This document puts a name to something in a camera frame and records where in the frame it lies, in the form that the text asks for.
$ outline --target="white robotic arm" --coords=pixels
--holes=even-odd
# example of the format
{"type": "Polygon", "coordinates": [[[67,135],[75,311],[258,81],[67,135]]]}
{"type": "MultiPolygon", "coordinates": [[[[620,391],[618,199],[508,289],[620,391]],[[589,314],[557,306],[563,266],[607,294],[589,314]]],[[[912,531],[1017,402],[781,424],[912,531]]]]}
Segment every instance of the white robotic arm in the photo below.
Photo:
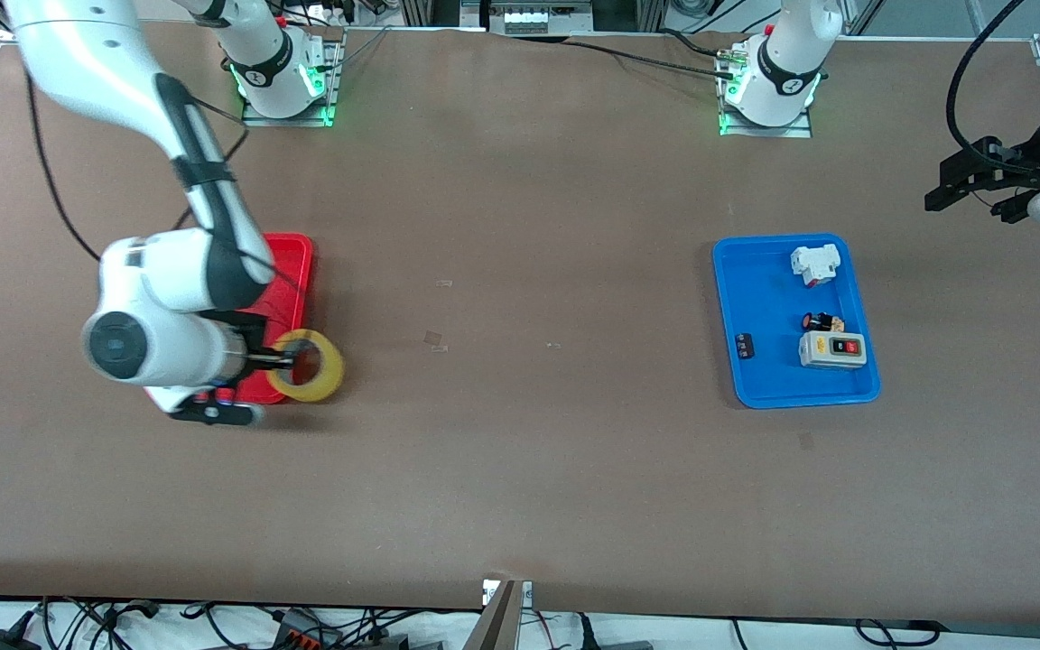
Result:
{"type": "Polygon", "coordinates": [[[840,0],[783,0],[772,32],[734,46],[744,57],[725,102],[762,127],[794,122],[812,101],[842,24],[840,0]]]}
{"type": "MultiPolygon", "coordinates": [[[[255,304],[274,276],[270,250],[202,110],[150,54],[129,0],[6,4],[37,85],[72,111],[155,140],[200,226],[107,246],[99,308],[83,329],[86,357],[107,378],[147,387],[179,419],[255,421],[255,405],[191,402],[260,367],[252,359],[263,328],[234,310],[255,304]]],[[[279,357],[263,363],[289,365],[279,357]]]]}
{"type": "Polygon", "coordinates": [[[261,115],[289,119],[326,94],[323,40],[294,25],[281,29],[264,0],[175,3],[214,30],[244,98],[261,115]]]}

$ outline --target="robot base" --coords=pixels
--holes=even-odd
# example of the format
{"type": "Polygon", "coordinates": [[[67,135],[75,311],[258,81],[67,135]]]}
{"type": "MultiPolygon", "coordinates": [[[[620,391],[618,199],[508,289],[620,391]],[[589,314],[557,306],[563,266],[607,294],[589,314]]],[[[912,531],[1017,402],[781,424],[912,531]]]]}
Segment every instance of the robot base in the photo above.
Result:
{"type": "MultiPolygon", "coordinates": [[[[743,45],[735,45],[735,49],[743,48],[743,45]]],[[[717,60],[718,72],[728,72],[734,75],[743,74],[743,66],[738,62],[717,60]]],[[[754,135],[758,137],[812,137],[812,126],[809,122],[809,108],[806,107],[789,124],[784,127],[762,127],[762,125],[752,122],[744,116],[733,104],[726,98],[731,94],[739,92],[738,81],[717,80],[717,107],[720,119],[721,135],[754,135]]]]}
{"type": "Polygon", "coordinates": [[[286,119],[269,119],[259,113],[255,107],[243,100],[243,124],[246,127],[331,127],[335,124],[335,106],[339,102],[339,77],[343,73],[343,46],[347,40],[344,31],[342,41],[322,42],[320,37],[313,37],[321,43],[321,48],[312,48],[312,62],[315,66],[327,66],[327,71],[322,73],[309,73],[307,83],[318,90],[322,86],[323,94],[315,99],[303,111],[286,119]]]}

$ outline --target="red tray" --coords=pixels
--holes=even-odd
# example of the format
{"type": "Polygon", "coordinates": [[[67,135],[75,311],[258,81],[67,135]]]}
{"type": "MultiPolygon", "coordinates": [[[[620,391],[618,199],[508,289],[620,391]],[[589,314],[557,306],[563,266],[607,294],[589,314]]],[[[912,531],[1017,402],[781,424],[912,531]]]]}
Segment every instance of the red tray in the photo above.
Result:
{"type": "MultiPolygon", "coordinates": [[[[305,324],[307,288],[311,284],[315,243],[307,235],[298,233],[265,233],[263,238],[271,246],[277,270],[300,284],[300,291],[296,291],[283,277],[276,276],[276,280],[271,281],[256,304],[242,310],[267,317],[263,344],[271,345],[281,334],[305,324]]],[[[227,388],[215,391],[217,398],[230,399],[231,394],[232,391],[227,388]]],[[[239,383],[235,399],[248,404],[278,404],[284,401],[284,394],[272,388],[263,373],[252,373],[239,383]]]]}

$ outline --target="electrical connector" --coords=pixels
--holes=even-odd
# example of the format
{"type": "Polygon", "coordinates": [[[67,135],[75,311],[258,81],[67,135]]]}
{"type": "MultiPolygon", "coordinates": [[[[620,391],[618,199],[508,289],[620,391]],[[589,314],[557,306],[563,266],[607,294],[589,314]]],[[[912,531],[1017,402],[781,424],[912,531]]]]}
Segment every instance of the electrical connector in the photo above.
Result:
{"type": "Polygon", "coordinates": [[[280,624],[274,647],[293,647],[297,650],[323,650],[339,641],[339,633],[298,609],[271,613],[280,624]]]}
{"type": "Polygon", "coordinates": [[[580,617],[580,625],[584,628],[584,638],[580,642],[580,650],[601,650],[599,643],[596,643],[596,634],[592,630],[592,622],[589,620],[589,614],[577,613],[580,617]]]}
{"type": "Polygon", "coordinates": [[[24,639],[26,626],[30,624],[30,619],[34,617],[34,609],[26,609],[24,616],[16,621],[16,625],[10,629],[0,629],[0,650],[42,650],[36,643],[31,643],[24,639]]]}

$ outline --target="blue tray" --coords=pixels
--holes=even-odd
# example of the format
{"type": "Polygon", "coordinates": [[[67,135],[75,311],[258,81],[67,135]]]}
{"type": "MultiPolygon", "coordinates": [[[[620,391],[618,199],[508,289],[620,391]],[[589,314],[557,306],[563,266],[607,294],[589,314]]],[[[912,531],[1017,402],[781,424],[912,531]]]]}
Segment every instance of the blue tray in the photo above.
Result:
{"type": "Polygon", "coordinates": [[[722,239],[713,248],[713,272],[722,296],[725,338],[735,393],[750,408],[825,407],[878,399],[878,359],[850,248],[837,235],[775,235],[722,239]],[[835,243],[841,266],[830,283],[805,287],[794,276],[789,255],[797,246],[835,243]],[[856,370],[803,367],[797,344],[801,317],[824,311],[844,319],[846,332],[865,337],[865,366],[856,370]],[[755,357],[740,359],[734,337],[752,334],[755,357]]]}

